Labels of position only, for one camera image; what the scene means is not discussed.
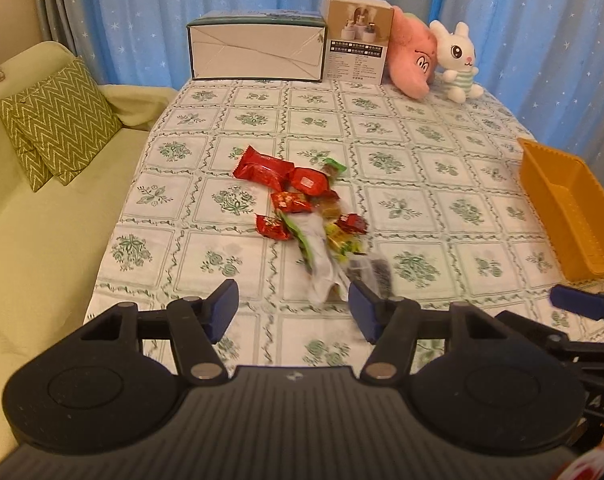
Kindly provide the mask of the small red candy packet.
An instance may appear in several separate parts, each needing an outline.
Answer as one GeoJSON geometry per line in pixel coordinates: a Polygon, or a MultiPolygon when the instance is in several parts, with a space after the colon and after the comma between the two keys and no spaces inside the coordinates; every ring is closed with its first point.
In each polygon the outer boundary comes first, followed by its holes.
{"type": "Polygon", "coordinates": [[[346,234],[364,235],[368,232],[368,223],[359,214],[341,214],[335,225],[346,234]]]}

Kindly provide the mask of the white green snack bag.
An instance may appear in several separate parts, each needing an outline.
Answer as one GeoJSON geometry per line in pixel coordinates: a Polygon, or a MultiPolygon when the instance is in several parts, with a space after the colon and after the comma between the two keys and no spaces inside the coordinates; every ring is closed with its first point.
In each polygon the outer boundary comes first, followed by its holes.
{"type": "Polygon", "coordinates": [[[319,307],[337,297],[346,301],[349,279],[331,256],[323,217],[317,212],[279,212],[279,218],[297,240],[309,273],[307,300],[319,307]]]}

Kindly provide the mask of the clear dark snack packet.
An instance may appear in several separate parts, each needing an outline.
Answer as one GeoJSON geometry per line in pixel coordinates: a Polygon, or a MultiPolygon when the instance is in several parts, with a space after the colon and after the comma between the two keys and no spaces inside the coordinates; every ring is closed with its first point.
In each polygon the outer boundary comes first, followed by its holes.
{"type": "Polygon", "coordinates": [[[387,259],[377,254],[355,252],[349,255],[345,274],[351,281],[360,281],[378,297],[392,296],[392,273],[387,259]]]}

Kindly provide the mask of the yellow candy packet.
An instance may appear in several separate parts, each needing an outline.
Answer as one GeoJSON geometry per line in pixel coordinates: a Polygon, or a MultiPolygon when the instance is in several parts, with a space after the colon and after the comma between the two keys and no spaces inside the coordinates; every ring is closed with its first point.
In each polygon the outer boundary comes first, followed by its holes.
{"type": "Polygon", "coordinates": [[[326,224],[325,233],[328,247],[338,262],[345,262],[350,255],[364,252],[359,236],[346,233],[335,223],[326,224]]]}

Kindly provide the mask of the small red candy wrapper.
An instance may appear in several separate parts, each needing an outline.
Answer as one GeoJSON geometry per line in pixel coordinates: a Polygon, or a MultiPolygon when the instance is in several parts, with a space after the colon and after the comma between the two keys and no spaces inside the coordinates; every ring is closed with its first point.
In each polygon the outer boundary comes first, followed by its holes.
{"type": "Polygon", "coordinates": [[[258,214],[255,217],[255,229],[257,233],[261,234],[263,237],[269,238],[270,240],[277,240],[278,242],[284,242],[285,240],[291,240],[292,238],[292,234],[287,225],[279,217],[258,214]]]}

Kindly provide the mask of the brown caramel candy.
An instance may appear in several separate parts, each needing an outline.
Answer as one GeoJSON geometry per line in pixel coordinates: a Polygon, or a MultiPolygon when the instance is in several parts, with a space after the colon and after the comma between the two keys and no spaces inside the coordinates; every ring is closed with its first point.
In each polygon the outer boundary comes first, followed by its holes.
{"type": "Polygon", "coordinates": [[[339,200],[319,200],[315,205],[315,209],[321,215],[321,218],[327,221],[338,219],[342,214],[339,200]]]}

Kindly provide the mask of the red square snack packet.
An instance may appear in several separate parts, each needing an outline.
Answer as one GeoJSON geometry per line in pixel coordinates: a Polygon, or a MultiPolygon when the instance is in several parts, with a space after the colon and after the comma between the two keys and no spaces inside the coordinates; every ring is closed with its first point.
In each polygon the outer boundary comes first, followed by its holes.
{"type": "Polygon", "coordinates": [[[307,196],[321,197],[332,193],[329,177],[322,171],[295,167],[289,173],[290,185],[307,196]]]}

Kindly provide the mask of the green floral tablecloth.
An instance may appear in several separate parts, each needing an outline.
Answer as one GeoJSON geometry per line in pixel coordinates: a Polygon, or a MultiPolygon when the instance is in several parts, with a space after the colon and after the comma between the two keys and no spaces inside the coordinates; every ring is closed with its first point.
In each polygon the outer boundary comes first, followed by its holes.
{"type": "Polygon", "coordinates": [[[270,189],[233,174],[253,148],[327,174],[328,194],[311,200],[326,222],[366,222],[363,235],[328,231],[349,273],[378,271],[427,308],[467,299],[604,342],[604,321],[549,304],[562,274],[519,182],[528,135],[489,94],[456,104],[439,87],[414,101],[392,84],[188,82],[146,141],[87,314],[124,300],[159,310],[231,278],[240,307],[216,347],[228,368],[360,368],[370,348],[349,308],[338,294],[309,301],[270,189]]]}

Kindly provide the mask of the green brown candy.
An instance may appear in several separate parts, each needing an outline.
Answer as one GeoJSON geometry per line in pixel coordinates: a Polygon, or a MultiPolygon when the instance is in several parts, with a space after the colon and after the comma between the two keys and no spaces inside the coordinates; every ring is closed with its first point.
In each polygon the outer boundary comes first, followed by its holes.
{"type": "Polygon", "coordinates": [[[335,159],[327,157],[323,160],[321,171],[327,176],[329,182],[332,183],[345,173],[346,167],[342,165],[341,162],[337,162],[335,159]]]}

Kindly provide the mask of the large red snack packet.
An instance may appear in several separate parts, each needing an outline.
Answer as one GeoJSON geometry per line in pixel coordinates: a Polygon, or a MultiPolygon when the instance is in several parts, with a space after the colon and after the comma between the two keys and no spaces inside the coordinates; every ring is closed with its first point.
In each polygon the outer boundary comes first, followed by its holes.
{"type": "Polygon", "coordinates": [[[249,145],[232,174],[236,179],[251,181],[282,192],[288,185],[289,175],[294,168],[293,162],[259,153],[249,145]]]}

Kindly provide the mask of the light green sofa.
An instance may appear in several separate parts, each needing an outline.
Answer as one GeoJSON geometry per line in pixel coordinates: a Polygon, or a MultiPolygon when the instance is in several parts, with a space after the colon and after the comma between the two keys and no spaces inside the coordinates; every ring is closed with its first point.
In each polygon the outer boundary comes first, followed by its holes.
{"type": "MultiPolygon", "coordinates": [[[[73,58],[53,41],[15,55],[1,66],[0,99],[73,58]]],[[[125,84],[101,90],[124,127],[68,185],[50,179],[33,191],[0,120],[0,460],[16,447],[1,407],[4,385],[82,323],[146,138],[177,94],[125,84]]]]}

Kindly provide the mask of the green zigzag cushion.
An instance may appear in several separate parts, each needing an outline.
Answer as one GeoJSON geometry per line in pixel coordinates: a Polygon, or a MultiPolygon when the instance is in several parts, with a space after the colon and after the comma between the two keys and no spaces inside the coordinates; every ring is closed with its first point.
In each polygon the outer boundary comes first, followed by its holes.
{"type": "Polygon", "coordinates": [[[123,128],[81,58],[0,99],[0,119],[34,192],[70,184],[123,128]]]}

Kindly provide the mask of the pink plush toy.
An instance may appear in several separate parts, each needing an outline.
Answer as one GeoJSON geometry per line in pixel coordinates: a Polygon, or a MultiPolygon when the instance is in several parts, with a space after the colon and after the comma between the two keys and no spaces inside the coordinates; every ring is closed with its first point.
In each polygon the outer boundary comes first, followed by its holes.
{"type": "Polygon", "coordinates": [[[433,32],[420,18],[393,6],[387,72],[395,87],[410,99],[428,96],[437,66],[436,47],[433,32]]]}

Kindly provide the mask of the long white cardboard box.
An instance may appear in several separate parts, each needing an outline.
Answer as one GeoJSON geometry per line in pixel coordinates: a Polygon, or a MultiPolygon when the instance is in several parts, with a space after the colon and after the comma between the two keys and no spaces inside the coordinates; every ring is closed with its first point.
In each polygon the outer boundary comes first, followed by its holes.
{"type": "Polygon", "coordinates": [[[297,11],[210,12],[187,25],[191,76],[323,79],[326,23],[297,11]]]}

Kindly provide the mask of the tall beige product box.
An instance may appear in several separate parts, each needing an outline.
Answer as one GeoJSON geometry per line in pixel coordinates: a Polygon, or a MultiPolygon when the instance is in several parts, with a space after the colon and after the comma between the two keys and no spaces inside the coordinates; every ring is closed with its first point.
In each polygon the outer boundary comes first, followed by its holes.
{"type": "Polygon", "coordinates": [[[393,9],[385,0],[321,0],[326,23],[326,79],[380,84],[393,9]]]}

